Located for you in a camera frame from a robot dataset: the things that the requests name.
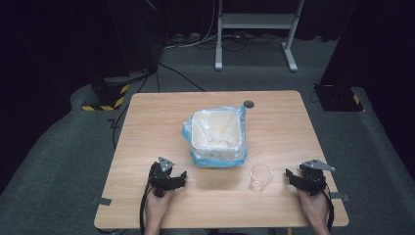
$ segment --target wooden table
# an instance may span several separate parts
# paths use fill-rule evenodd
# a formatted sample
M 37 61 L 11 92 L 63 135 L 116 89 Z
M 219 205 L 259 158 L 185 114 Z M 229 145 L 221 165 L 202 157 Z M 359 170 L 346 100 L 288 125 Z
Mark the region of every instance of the wooden table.
M 246 116 L 247 161 L 232 168 L 195 166 L 181 136 L 183 122 L 198 110 L 239 108 L 246 100 L 254 101 Z M 150 166 L 159 156 L 176 163 L 172 177 L 188 172 L 186 186 L 173 194 L 163 228 L 307 226 L 285 169 L 300 175 L 296 169 L 301 162 L 326 162 L 297 91 L 135 94 L 102 195 L 112 203 L 98 207 L 95 226 L 139 227 L 141 197 Z M 269 165 L 274 172 L 273 181 L 262 192 L 249 186 L 255 164 Z M 331 172 L 325 175 L 332 192 L 337 192 Z M 343 202 L 333 203 L 334 226 L 346 226 Z

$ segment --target gray carpet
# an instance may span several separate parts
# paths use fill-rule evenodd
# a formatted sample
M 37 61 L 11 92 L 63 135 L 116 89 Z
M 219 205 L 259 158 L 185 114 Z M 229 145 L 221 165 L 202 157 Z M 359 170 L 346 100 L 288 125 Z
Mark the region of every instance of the gray carpet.
M 225 47 L 236 50 L 241 44 L 225 42 Z M 336 42 L 324 43 L 318 38 L 295 40 L 292 50 L 298 72 L 289 71 L 280 44 L 225 51 L 223 71 L 214 70 L 214 50 L 196 47 L 164 50 L 160 62 L 182 72 L 206 91 L 298 90 L 325 157 L 337 169 L 337 186 L 351 198 L 345 202 L 350 223 L 334 228 L 333 234 L 413 234 L 414 181 L 364 90 L 353 88 L 365 108 L 360 113 L 324 112 L 313 92 L 312 84 L 320 81 L 335 47 Z M 164 67 L 159 67 L 158 77 L 161 92 L 199 91 Z M 73 93 L 72 111 L 39 138 L 2 194 L 0 234 L 100 234 L 94 227 L 97 206 L 91 201 L 102 194 L 115 151 L 111 119 L 119 117 L 142 83 L 133 82 L 121 109 L 112 112 L 80 109 L 88 86 Z M 158 92 L 155 74 L 141 92 Z M 281 228 L 275 232 L 287 234 Z M 312 232 L 295 228 L 294 234 Z

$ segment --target person's right hand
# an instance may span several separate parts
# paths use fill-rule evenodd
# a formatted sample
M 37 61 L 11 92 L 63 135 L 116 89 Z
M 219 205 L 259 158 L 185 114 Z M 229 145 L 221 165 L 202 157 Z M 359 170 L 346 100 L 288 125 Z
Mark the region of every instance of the person's right hand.
M 327 228 L 327 215 L 329 213 L 329 205 L 324 195 L 319 192 L 315 196 L 310 196 L 307 192 L 297 189 L 301 201 L 302 213 L 308 224 L 314 230 L 316 235 L 330 234 Z

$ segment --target yellow and black hazard tape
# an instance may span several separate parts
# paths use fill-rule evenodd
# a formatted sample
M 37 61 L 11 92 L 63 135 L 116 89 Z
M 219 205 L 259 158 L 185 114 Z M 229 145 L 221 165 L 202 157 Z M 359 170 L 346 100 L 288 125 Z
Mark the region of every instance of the yellow and black hazard tape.
M 125 94 L 128 90 L 128 85 L 125 85 L 119 91 L 119 96 L 112 105 L 82 105 L 84 111 L 113 111 L 119 109 L 124 101 Z

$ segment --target white metal stand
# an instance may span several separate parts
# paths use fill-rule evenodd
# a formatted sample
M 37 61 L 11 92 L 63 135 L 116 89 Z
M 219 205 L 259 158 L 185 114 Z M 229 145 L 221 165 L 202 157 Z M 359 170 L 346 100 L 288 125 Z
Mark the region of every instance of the white metal stand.
M 222 1 L 219 0 L 217 19 L 217 42 L 216 58 L 214 68 L 221 71 L 222 64 L 222 29 L 223 28 L 273 28 L 289 29 L 290 33 L 287 42 L 282 43 L 284 54 L 287 58 L 290 71 L 297 71 L 298 67 L 291 53 L 294 34 L 300 20 L 300 13 L 304 0 L 299 0 L 297 10 L 294 14 L 224 14 L 222 13 Z

